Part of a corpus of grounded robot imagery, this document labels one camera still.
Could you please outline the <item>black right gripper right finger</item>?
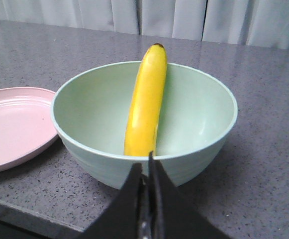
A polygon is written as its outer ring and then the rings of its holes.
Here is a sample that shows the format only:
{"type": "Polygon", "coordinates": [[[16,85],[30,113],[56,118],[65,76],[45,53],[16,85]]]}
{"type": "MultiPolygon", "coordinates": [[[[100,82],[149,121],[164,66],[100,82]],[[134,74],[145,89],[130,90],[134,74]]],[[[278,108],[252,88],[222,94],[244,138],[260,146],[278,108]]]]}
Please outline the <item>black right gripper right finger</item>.
{"type": "Polygon", "coordinates": [[[149,153],[149,212],[154,239],[228,239],[184,198],[149,153]]]}

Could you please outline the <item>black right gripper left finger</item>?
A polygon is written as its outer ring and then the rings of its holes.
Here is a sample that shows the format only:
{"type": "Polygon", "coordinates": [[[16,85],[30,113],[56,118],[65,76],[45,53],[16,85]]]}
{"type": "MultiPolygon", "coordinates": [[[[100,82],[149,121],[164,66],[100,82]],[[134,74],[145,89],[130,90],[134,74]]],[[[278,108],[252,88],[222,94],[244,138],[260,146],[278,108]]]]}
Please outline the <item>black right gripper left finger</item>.
{"type": "Polygon", "coordinates": [[[109,207],[82,234],[80,239],[137,238],[138,195],[142,166],[131,166],[126,181],[109,207]]]}

